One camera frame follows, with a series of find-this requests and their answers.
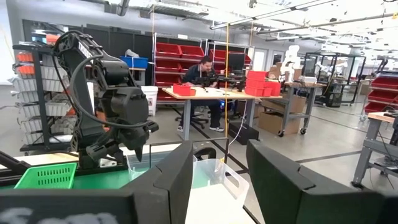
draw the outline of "white bucket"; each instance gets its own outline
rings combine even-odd
[[[141,86],[141,90],[147,95],[149,115],[155,116],[158,88],[156,86]]]

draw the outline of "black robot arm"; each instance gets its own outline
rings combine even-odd
[[[119,144],[135,150],[139,160],[149,133],[158,125],[148,121],[146,95],[136,85],[122,60],[108,55],[90,35],[71,30],[57,40],[54,55],[70,78],[70,96],[78,116],[71,147],[79,153],[79,168],[99,167],[107,154],[123,162]],[[91,107],[84,66],[90,63],[99,86],[99,102],[106,121],[99,120]],[[102,124],[109,126],[105,132]]]

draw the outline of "jeans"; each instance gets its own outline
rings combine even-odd
[[[220,109],[220,101],[218,100],[191,100],[191,116],[190,120],[192,120],[192,116],[195,112],[196,106],[207,106],[210,109],[210,127],[217,128],[220,126],[221,119],[221,109]],[[184,125],[184,113],[182,113],[182,119],[180,122],[180,126]]]

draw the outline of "black shirt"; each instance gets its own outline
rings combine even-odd
[[[216,78],[217,74],[216,71],[214,70],[214,68],[211,68],[210,72],[201,72],[200,71],[200,65],[192,65],[188,71],[186,72],[185,76],[182,78],[182,82],[186,83],[186,82],[190,82],[192,84],[201,84],[201,83],[195,83],[195,79],[199,78],[199,77],[209,77],[209,78]]]

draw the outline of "white cord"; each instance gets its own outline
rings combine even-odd
[[[235,138],[228,144],[228,146],[230,146],[230,145],[232,144],[232,142],[235,141],[235,139],[239,136],[239,133],[241,132],[241,129],[242,129],[242,127],[243,127],[244,117],[245,117],[245,115],[246,115],[246,106],[247,106],[247,105],[248,105],[248,101],[246,100],[246,103],[244,104],[244,111],[243,111],[243,117],[242,117],[241,127],[239,128],[238,133],[236,133]]]

